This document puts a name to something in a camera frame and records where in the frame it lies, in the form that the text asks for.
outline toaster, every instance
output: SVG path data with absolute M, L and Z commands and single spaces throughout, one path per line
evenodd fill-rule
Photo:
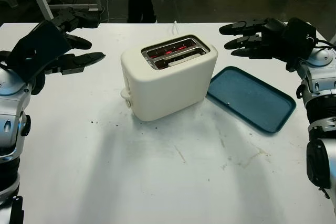
M 195 35 L 137 46 L 121 55 L 121 96 L 142 121 L 153 121 L 204 99 L 217 60 Z

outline concrete floor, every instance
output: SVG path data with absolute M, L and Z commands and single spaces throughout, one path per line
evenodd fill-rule
M 61 0 L 71 3 L 72 0 Z M 94 3 L 95 0 L 78 0 Z M 106 0 L 101 0 L 106 7 Z M 128 0 L 110 0 L 110 18 L 127 17 Z M 18 0 L 11 9 L 0 2 L 0 24 L 10 22 L 39 22 L 43 19 L 35 1 Z M 327 40 L 336 33 L 336 0 L 152 0 L 159 23 L 237 22 L 253 18 L 273 17 L 288 21 L 298 17 L 317 27 Z M 107 18 L 105 11 L 102 20 Z M 113 19 L 124 23 L 126 19 Z

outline tray rim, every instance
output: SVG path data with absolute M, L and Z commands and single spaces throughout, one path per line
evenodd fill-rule
M 211 78 L 209 87 L 210 87 L 210 85 L 211 85 L 211 83 L 213 81 L 215 81 L 219 76 L 221 76 L 221 74 L 223 72 L 225 72 L 227 70 L 233 70 L 233 71 L 236 71 L 236 72 L 239 72 L 239 73 L 243 74 L 244 76 L 246 76 L 249 79 L 251 79 L 253 82 L 258 82 L 259 84 L 263 85 L 269 91 L 271 91 L 273 93 L 275 92 L 275 93 L 281 95 L 283 98 L 285 98 L 290 103 L 291 109 L 288 111 L 288 113 L 286 114 L 286 116 L 284 116 L 283 119 L 280 121 L 279 126 L 274 131 L 270 131 L 268 129 L 265 129 L 262 126 L 260 126 L 259 124 L 253 122 L 252 120 L 250 120 L 249 118 L 247 118 L 246 116 L 244 116 L 243 114 L 239 113 L 237 110 L 235 110 L 231 106 L 229 106 L 226 103 L 224 103 L 223 101 L 221 101 L 219 98 L 215 97 L 213 94 L 209 93 L 209 89 L 207 91 L 207 95 L 210 96 L 215 101 L 219 102 L 220 104 L 224 105 L 226 108 L 229 108 L 231 111 L 233 111 L 235 114 L 237 114 L 240 118 L 242 118 L 243 120 L 245 120 L 246 122 L 248 122 L 252 126 L 258 128 L 259 130 L 262 130 L 263 132 L 267 132 L 267 133 L 277 133 L 277 132 L 279 132 L 282 129 L 282 127 L 284 126 L 284 124 L 287 122 L 287 120 L 289 119 L 289 117 L 292 115 L 293 111 L 295 110 L 295 108 L 296 108 L 296 102 L 295 102 L 295 100 L 291 96 L 289 96 L 288 94 L 282 92 L 281 90 L 276 89 L 275 87 L 273 87 L 270 84 L 268 84 L 268 83 L 266 83 L 266 82 L 258 79 L 257 77 L 253 76 L 252 74 L 250 74 L 248 72 L 245 72 L 245 71 L 241 70 L 240 68 L 237 68 L 237 67 L 234 67 L 234 66 L 225 67 L 219 73 L 217 73 L 215 76 L 213 76 Z

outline blue tray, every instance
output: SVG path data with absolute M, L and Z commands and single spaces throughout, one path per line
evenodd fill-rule
M 292 97 L 236 67 L 213 77 L 208 95 L 268 133 L 281 130 L 296 107 Z

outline robotic arm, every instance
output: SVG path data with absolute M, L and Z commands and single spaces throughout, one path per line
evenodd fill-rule
M 302 79 L 296 93 L 303 99 L 310 123 L 307 175 L 336 209 L 336 47 L 317 39 L 316 29 L 297 18 L 287 25 L 272 18 L 238 22 L 219 32 L 243 35 L 225 44 L 225 49 L 236 49 L 232 55 L 279 59 Z
M 24 138 L 30 131 L 30 116 L 24 112 L 30 95 L 42 90 L 45 74 L 83 72 L 84 67 L 104 58 L 101 52 L 64 55 L 70 49 L 91 48 L 87 40 L 66 32 L 98 24 L 87 14 L 66 9 L 51 21 L 38 24 L 13 51 L 0 51 L 0 223 L 23 223 L 17 170 Z

